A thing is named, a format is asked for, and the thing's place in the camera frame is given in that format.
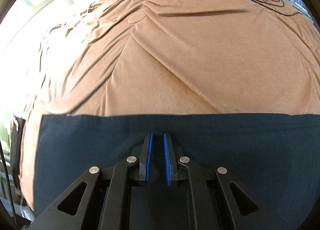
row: orange blanket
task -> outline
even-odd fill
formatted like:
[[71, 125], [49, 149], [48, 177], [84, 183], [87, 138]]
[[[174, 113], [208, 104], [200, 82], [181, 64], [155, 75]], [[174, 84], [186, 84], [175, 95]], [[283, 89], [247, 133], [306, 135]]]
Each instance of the orange blanket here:
[[319, 46], [303, 15], [249, 0], [93, 3], [51, 30], [29, 72], [36, 86], [20, 164], [28, 204], [43, 114], [320, 114]]

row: dark navy fabric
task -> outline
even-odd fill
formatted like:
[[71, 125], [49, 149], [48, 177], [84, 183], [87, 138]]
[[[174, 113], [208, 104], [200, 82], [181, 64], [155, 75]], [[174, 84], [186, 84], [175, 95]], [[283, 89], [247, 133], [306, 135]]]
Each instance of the dark navy fabric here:
[[[170, 132], [174, 144], [203, 166], [231, 170], [290, 229], [299, 227], [319, 197], [318, 115], [48, 115], [36, 154], [36, 215], [89, 167], [110, 167], [129, 156], [149, 131]], [[140, 229], [159, 229], [154, 222], [148, 227]]]

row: black wire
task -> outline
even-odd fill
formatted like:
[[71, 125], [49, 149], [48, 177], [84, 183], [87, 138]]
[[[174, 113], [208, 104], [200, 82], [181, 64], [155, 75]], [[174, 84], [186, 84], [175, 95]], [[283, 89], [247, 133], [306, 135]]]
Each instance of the black wire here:
[[2, 150], [1, 141], [0, 141], [0, 156], [1, 156], [3, 167], [4, 167], [5, 178], [6, 178], [7, 186], [8, 186], [8, 190], [9, 190], [9, 198], [10, 198], [10, 204], [11, 204], [11, 209], [12, 209], [13, 220], [16, 223], [16, 225], [18, 225], [17, 224], [16, 211], [14, 210], [14, 204], [13, 204], [13, 199], [12, 199], [8, 168], [7, 168], [7, 164], [5, 162], [5, 159], [4, 159], [4, 154], [3, 154], [3, 150]]
[[295, 12], [293, 14], [284, 14], [284, 13], [281, 13], [280, 11], [278, 11], [278, 10], [275, 10], [275, 9], [267, 6], [267, 5], [270, 5], [270, 6], [281, 7], [282, 8], [282, 7], [284, 7], [284, 1], [283, 0], [276, 0], [276, 1], [275, 0], [270, 0], [270, 1], [273, 1], [273, 2], [280, 2], [281, 1], [282, 5], [276, 5], [276, 4], [272, 4], [272, 3], [269, 3], [267, 1], [261, 1], [261, 0], [250, 0], [250, 1], [253, 1], [253, 2], [255, 2], [255, 3], [265, 7], [267, 9], [269, 9], [269, 10], [272, 10], [272, 11], [274, 11], [276, 13], [279, 13], [279, 14], [281, 14], [283, 16], [286, 16], [286, 17], [291, 17], [291, 16], [294, 16], [296, 14], [302, 14], [300, 11], [297, 11], [297, 12]]

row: round metal cap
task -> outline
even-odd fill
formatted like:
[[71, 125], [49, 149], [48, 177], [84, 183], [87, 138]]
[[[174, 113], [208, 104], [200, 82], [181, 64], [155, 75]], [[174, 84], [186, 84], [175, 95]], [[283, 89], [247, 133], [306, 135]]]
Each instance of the round metal cap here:
[[220, 173], [220, 174], [226, 174], [226, 173], [227, 173], [227, 169], [224, 168], [224, 167], [219, 167], [219, 168], [217, 169], [217, 171], [218, 171], [218, 173]]
[[134, 163], [136, 161], [137, 161], [137, 158], [135, 156], [127, 157], [127, 162], [129, 162], [129, 163]]
[[91, 174], [96, 174], [98, 171], [99, 171], [99, 168], [96, 167], [96, 166], [91, 167], [91, 168], [89, 169], [89, 172], [90, 172]]
[[182, 156], [180, 158], [180, 162], [182, 162], [182, 163], [188, 163], [189, 161], [190, 161], [190, 159], [188, 157], [186, 157], [186, 156]]

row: triangular hole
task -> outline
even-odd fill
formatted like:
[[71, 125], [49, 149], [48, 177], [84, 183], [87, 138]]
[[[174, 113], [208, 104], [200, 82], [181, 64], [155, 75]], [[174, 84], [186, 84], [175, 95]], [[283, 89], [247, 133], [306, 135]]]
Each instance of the triangular hole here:
[[258, 205], [255, 202], [253, 202], [253, 200], [250, 197], [248, 197], [246, 193], [244, 193], [237, 184], [231, 182], [230, 188], [238, 205], [240, 214], [242, 216], [247, 216], [259, 210]]
[[65, 200], [63, 200], [58, 205], [58, 210], [65, 212], [71, 216], [74, 216], [77, 213], [80, 201], [84, 194], [85, 188], [87, 187], [86, 182], [82, 182], [78, 185], [71, 193], [68, 195]]

